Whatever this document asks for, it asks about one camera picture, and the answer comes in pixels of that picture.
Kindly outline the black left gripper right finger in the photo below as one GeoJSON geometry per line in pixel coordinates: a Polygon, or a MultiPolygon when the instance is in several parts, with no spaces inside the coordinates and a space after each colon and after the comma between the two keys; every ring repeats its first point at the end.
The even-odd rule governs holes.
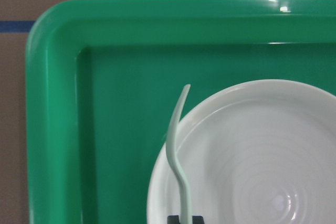
{"type": "Polygon", "coordinates": [[[203,216],[192,216],[192,224],[204,224],[203,216]]]}

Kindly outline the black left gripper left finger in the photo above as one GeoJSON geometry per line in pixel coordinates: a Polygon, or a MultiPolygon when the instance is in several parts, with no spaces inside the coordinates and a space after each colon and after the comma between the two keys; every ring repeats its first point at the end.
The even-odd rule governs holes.
{"type": "Polygon", "coordinates": [[[170,215],[167,217],[167,224],[180,224],[179,215],[170,215]]]}

